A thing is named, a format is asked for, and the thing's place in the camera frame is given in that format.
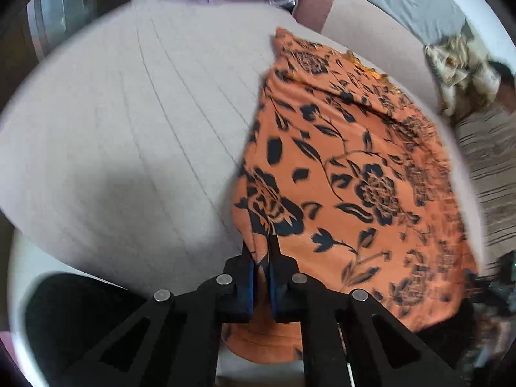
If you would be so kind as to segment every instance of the sofa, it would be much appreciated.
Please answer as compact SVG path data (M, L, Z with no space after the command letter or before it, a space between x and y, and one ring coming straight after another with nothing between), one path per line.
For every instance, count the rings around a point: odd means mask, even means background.
M480 273L483 218L420 41L366 0L142 0L77 33L2 117L0 208L60 261L143 296L220 273L242 245L232 182L284 27L386 72L438 126Z

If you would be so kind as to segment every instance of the black floral pattern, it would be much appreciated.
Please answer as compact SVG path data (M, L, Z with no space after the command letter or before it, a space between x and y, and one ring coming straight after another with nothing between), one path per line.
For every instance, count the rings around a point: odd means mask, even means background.
M384 176L379 164L366 164L362 170L362 182L355 191L367 208L372 208L380 225L391 225L400 210L396 186Z
M398 317L407 317L411 307L422 303L428 296L429 283L434 279L435 272L427 265L425 255L415 249L407 252L404 258L405 266L411 266L411 273L408 277L402 278L397 284L389 283L389 295L374 289L373 296L383 303L388 310L394 305L398 306Z
M293 51L294 58L307 73L327 74L328 61L308 51Z
M251 131L249 132L248 143L256 142L256 138L258 137L259 132L260 132L260 121L255 120L253 123L253 126L251 128Z
M452 193L452 185L450 182L450 171L445 169L444 167L438 168L439 173L439 190L443 191L445 194Z
M307 41L306 39L295 39L295 42L303 49L317 49L322 46L322 44Z
M342 100L344 101L345 104L349 104L349 98L342 98ZM349 113L346 109L344 109L341 104L332 96L326 96L326 103L329 104L332 108L334 108L335 110L337 110L338 112L341 113L341 115L344 117L344 119L347 121L347 122L355 122L355 118L354 116Z
M301 106L299 108L301 111L301 115L303 115L303 119L308 122L314 122L314 120L319 116L319 108L316 104L308 104L306 106Z
M425 206L427 201L430 200L426 172L422 168L418 167L413 161L409 161L405 165L405 177L412 185L414 203L417 206Z
M349 261L342 269L341 282L343 286L354 286L369 281L378 271L380 266L370 266L367 263L373 261L378 257L383 257L384 262L388 262L392 258L391 250L381 250L380 252L370 254L367 257L363 256L364 250L371 249L376 241L377 230L375 228L368 228L362 230L358 234L358 242L356 247L352 247L342 243L349 251L355 255L354 261Z
M253 232L266 235L272 226L278 236L301 234L303 210L280 195L274 176L258 167L246 174L247 198L240 199L235 206L249 211Z
M413 153L416 147L421 145L421 138L411 129L403 125L402 122L386 120L386 129L388 130L388 142L393 142L393 134L399 138L402 143L403 150L407 153Z
M448 247L446 240L439 240L438 248L440 255L437 260L437 273L441 276L443 281L446 281L448 279L448 272L455 264L455 252L452 248Z
M339 242L338 240L334 240L332 235L328 230L324 228L318 228L317 232L312 236L312 241L317 244L314 252L326 252L331 249L334 245L347 246L344 242Z
M410 130L412 134L417 135L420 139L424 140L432 136L427 126L428 123L423 123L423 120L420 117L409 116L401 122L401 125Z

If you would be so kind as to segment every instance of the metal screw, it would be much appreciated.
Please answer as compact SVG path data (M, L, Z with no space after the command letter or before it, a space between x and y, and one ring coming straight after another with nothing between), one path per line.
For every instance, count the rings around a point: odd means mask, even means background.
M292 275L292 282L295 284L304 284L306 281L308 281L308 278L303 273L295 273Z
M228 275L227 273L223 273L222 275L218 275L217 277L217 284L219 285L229 285L233 282L233 278L231 275Z
M159 289L154 293L154 299L157 302L167 301L170 298L170 291L168 289Z
M355 289L355 291L353 291L353 298L357 301L365 301L367 300L367 297L369 297L369 294L363 289Z

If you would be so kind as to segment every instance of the orange cloth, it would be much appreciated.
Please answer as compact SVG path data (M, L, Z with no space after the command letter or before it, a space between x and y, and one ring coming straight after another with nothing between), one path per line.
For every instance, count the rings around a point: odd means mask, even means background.
M475 263L434 124L354 56L281 28L274 44L232 211L254 259L267 266L274 230L301 272L367 290L412 331L451 317ZM226 328L234 353L302 356L299 325L272 322L265 289L254 314Z

